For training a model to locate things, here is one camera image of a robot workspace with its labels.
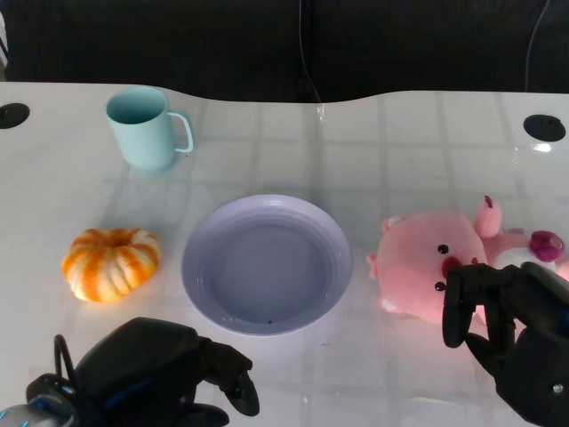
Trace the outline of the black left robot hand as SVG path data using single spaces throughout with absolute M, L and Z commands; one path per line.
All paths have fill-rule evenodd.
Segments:
M 89 350 L 75 374 L 109 426 L 226 426 L 228 414 L 197 403 L 196 388 L 217 386 L 253 417 L 260 402 L 250 370 L 245 355 L 189 326 L 134 318 Z

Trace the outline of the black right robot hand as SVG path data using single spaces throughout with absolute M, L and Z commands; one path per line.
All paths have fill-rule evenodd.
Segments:
M 497 394 L 538 426 L 568 424 L 568 283 L 533 262 L 450 270 L 442 333 L 466 344 Z

